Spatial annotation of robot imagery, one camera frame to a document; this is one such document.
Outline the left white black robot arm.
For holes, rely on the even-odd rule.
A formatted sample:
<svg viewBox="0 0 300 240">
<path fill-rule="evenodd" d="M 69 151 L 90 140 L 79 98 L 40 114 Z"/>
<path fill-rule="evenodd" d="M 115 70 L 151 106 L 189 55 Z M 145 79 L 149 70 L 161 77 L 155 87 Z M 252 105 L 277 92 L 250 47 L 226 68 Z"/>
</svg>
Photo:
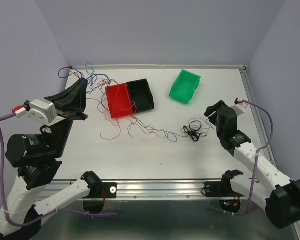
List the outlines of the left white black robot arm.
<svg viewBox="0 0 300 240">
<path fill-rule="evenodd" d="M 85 172 L 69 187 L 38 201 L 38 195 L 52 182 L 62 165 L 73 123 L 87 119 L 88 81 L 80 78 L 59 94 L 25 101 L 6 119 L 28 116 L 41 124 L 39 134 L 15 134 L 2 144 L 1 159 L 17 169 L 9 194 L 1 192 L 0 240 L 29 240 L 53 214 L 86 196 L 101 193 L 102 181 L 93 172 Z"/>
</svg>

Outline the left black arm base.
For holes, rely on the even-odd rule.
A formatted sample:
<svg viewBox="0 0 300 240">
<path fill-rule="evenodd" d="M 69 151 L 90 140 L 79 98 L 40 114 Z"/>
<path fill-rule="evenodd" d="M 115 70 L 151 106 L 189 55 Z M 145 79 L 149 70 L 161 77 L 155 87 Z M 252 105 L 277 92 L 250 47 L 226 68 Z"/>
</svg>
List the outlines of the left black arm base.
<svg viewBox="0 0 300 240">
<path fill-rule="evenodd" d="M 118 184 L 116 182 L 102 181 L 93 171 L 87 171 L 81 179 L 87 183 L 88 195 L 84 199 L 115 199 L 117 197 Z"/>
</svg>

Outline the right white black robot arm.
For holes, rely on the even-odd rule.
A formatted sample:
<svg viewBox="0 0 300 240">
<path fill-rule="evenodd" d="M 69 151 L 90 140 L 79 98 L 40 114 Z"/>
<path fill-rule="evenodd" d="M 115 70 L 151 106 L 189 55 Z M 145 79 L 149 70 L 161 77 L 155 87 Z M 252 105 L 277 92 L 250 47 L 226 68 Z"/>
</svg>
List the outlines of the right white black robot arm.
<svg viewBox="0 0 300 240">
<path fill-rule="evenodd" d="M 251 173 L 226 171 L 219 181 L 206 181 L 201 193 L 207 198 L 247 197 L 246 213 L 252 204 L 265 213 L 278 229 L 300 221 L 300 180 L 293 180 L 278 170 L 256 148 L 252 140 L 238 129 L 238 117 L 245 113 L 246 100 L 236 99 L 234 106 L 222 100 L 209 106 L 204 115 L 216 127 L 221 146 L 242 163 Z"/>
</svg>

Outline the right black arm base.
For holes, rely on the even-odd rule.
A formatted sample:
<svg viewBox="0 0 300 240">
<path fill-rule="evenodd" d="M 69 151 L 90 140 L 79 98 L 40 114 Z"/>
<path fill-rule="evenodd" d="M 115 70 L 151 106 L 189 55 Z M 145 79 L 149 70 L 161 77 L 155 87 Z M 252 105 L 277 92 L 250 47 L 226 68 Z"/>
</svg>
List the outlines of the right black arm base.
<svg viewBox="0 0 300 240">
<path fill-rule="evenodd" d="M 237 169 L 228 170 L 222 175 L 221 180 L 204 182 L 201 193 L 207 198 L 235 197 L 238 193 L 233 191 L 231 180 L 243 174 Z"/>
</svg>

